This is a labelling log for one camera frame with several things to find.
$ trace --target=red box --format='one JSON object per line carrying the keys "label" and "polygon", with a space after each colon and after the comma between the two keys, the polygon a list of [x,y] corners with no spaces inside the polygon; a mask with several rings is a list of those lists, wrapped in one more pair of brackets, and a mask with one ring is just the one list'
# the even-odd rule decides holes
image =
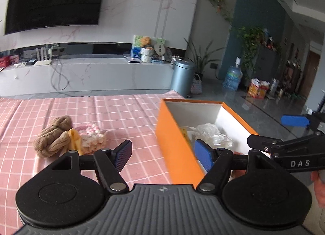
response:
{"label": "red box", "polygon": [[11,63],[10,63],[9,56],[4,56],[4,57],[0,58],[0,67],[7,67],[10,64]]}

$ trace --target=blue wall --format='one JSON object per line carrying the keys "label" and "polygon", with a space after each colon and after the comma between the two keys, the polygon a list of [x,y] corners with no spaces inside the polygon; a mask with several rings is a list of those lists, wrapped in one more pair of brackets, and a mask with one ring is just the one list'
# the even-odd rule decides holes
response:
{"label": "blue wall", "polygon": [[[279,42],[284,28],[285,10],[277,0],[237,0],[234,12],[234,27],[267,28],[274,41]],[[241,56],[241,41],[237,32],[230,32],[219,79],[224,79],[229,66],[235,65],[236,57]]]}

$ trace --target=human hand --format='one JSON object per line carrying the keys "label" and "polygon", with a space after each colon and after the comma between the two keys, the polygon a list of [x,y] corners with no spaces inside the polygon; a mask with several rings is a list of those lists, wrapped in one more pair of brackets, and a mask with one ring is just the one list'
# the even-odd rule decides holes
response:
{"label": "human hand", "polygon": [[325,208],[325,184],[322,182],[318,171],[313,171],[310,178],[314,182],[314,190],[318,206],[320,208]]}

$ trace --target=stuffed toy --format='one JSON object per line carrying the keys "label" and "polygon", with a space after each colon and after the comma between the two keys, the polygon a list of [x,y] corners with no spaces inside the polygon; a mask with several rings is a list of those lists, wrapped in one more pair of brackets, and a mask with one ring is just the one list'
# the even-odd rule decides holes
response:
{"label": "stuffed toy", "polygon": [[140,39],[141,47],[145,48],[147,46],[150,46],[151,44],[151,39],[149,37],[142,37]]}
{"label": "stuffed toy", "polygon": [[34,141],[34,149],[41,158],[57,152],[61,155],[69,150],[77,150],[79,155],[92,153],[105,148],[106,136],[97,124],[73,128],[70,116],[58,117],[50,127],[41,131]]}

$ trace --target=metal screw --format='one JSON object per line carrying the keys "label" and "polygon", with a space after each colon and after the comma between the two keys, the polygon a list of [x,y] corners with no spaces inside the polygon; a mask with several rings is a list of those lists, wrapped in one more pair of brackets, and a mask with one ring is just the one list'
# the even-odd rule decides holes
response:
{"label": "metal screw", "polygon": [[212,183],[203,183],[203,184],[200,184],[199,188],[204,192],[210,192],[210,191],[214,190],[216,187]]}
{"label": "metal screw", "polygon": [[166,192],[166,191],[168,191],[168,188],[167,187],[164,187],[164,186],[162,186],[161,188],[159,188],[158,189],[159,191],[161,191],[161,192]]}
{"label": "metal screw", "polygon": [[126,188],[126,185],[123,183],[113,183],[110,185],[110,188],[113,191],[123,191]]}

